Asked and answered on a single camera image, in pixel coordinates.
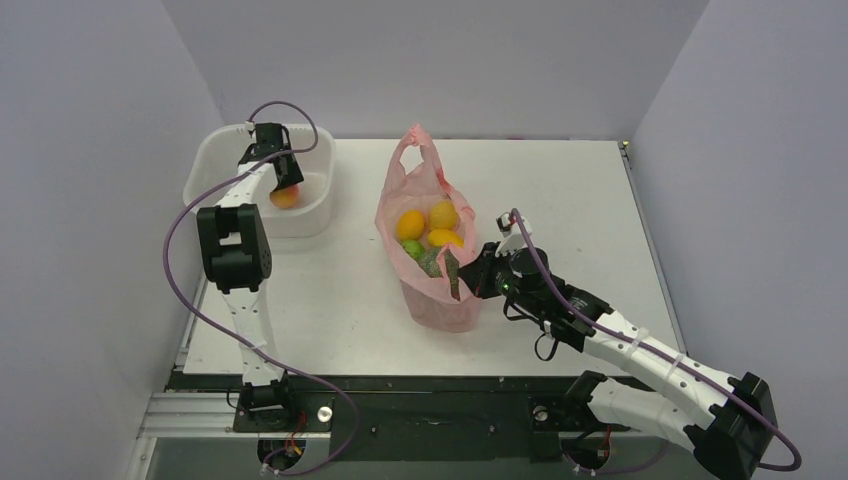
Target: green lime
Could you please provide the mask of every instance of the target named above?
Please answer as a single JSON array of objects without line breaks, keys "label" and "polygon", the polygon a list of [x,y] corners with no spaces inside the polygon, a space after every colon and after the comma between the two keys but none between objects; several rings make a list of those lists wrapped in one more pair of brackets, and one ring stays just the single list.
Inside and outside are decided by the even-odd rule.
[{"label": "green lime", "polygon": [[418,260],[421,255],[424,255],[424,245],[421,245],[418,240],[403,240],[400,245],[414,260]]}]

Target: white tabletop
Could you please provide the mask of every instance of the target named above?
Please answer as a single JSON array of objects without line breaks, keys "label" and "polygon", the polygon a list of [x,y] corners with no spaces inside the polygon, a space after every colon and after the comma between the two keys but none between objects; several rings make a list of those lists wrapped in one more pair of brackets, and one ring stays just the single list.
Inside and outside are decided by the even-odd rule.
[{"label": "white tabletop", "polygon": [[[320,375],[568,376],[622,372],[566,345],[533,354],[539,329],[509,322],[502,299],[484,302],[468,333],[433,331],[409,316],[374,227],[394,140],[338,140],[330,226],[311,239],[272,239],[268,304],[279,359]],[[495,218],[513,207],[533,225],[551,270],[608,301],[679,348],[639,212],[615,142],[436,140],[448,180],[477,212],[480,245],[501,238]],[[407,168],[419,159],[407,149]],[[204,313],[233,327],[214,285]],[[550,344],[543,340],[541,349]],[[236,343],[198,322],[184,372],[241,373]]]}]

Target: pink plastic bag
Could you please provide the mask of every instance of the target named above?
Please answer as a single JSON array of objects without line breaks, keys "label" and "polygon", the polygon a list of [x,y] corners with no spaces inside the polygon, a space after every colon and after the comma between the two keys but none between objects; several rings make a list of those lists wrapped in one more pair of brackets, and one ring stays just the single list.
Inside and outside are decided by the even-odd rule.
[{"label": "pink plastic bag", "polygon": [[[400,158],[410,145],[419,147],[423,161],[407,174]],[[395,237],[395,226],[406,211],[417,209],[426,216],[430,207],[445,198],[450,198],[459,214],[456,232],[465,240],[464,247],[445,245],[438,258],[442,278],[430,278],[403,250]],[[445,180],[433,139],[421,126],[414,125],[392,154],[383,193],[377,205],[376,224],[386,253],[400,278],[409,313],[421,325],[448,332],[466,332],[477,325],[482,300],[474,297],[462,280],[459,281],[460,300],[455,300],[450,295],[450,284],[444,275],[444,254],[447,249],[450,249],[460,266],[477,258],[474,218],[474,210],[465,197]],[[422,243],[426,245],[426,232],[424,240]]]}]

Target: screw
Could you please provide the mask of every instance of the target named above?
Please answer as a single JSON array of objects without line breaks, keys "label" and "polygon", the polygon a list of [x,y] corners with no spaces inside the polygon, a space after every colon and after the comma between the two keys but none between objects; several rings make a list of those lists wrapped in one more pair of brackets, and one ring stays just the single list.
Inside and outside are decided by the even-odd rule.
[{"label": "screw", "polygon": [[318,421],[327,423],[333,418],[333,409],[330,407],[321,407],[318,409]]},{"label": "screw", "polygon": [[548,409],[543,405],[537,405],[536,408],[533,409],[533,418],[535,418],[537,422],[544,422],[548,419]]}]

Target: white wall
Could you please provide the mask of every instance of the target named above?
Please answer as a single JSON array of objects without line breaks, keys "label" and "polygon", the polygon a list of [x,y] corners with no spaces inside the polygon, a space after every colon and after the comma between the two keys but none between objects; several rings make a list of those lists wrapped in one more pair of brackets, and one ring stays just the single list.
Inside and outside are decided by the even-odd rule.
[{"label": "white wall", "polygon": [[161,241],[222,121],[159,2],[0,4],[2,477],[111,480],[174,358]]},{"label": "white wall", "polygon": [[163,3],[227,122],[287,98],[337,137],[622,139],[707,0]]},{"label": "white wall", "polygon": [[848,467],[846,18],[844,0],[711,1],[632,144],[692,355],[764,377],[805,454],[756,478]]}]

